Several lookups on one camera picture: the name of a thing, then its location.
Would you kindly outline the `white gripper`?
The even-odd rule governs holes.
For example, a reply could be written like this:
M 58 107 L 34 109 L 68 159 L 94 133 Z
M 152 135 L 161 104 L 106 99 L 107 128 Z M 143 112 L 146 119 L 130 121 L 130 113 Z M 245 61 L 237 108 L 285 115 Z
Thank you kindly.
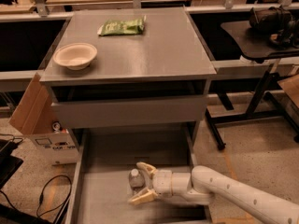
M 149 178 L 152 178 L 152 186 L 155 190 L 148 188 L 140 190 L 128 200 L 131 205 L 152 202 L 158 198 L 158 194 L 183 194 L 191 188 L 190 173 L 175 173 L 171 170 L 157 171 L 154 166 L 142 161 L 138 162 L 136 166 L 143 170 Z

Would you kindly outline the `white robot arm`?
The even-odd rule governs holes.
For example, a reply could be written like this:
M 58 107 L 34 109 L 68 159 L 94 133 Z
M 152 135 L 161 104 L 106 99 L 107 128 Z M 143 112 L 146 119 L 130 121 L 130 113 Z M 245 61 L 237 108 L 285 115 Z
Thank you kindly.
M 179 196 L 188 203 L 209 205 L 218 194 L 264 224 L 299 224 L 298 204 L 233 180 L 211 168 L 197 165 L 190 172 L 176 173 L 145 162 L 138 162 L 136 166 L 148 176 L 150 188 L 140 190 L 128 200 L 129 204 Z

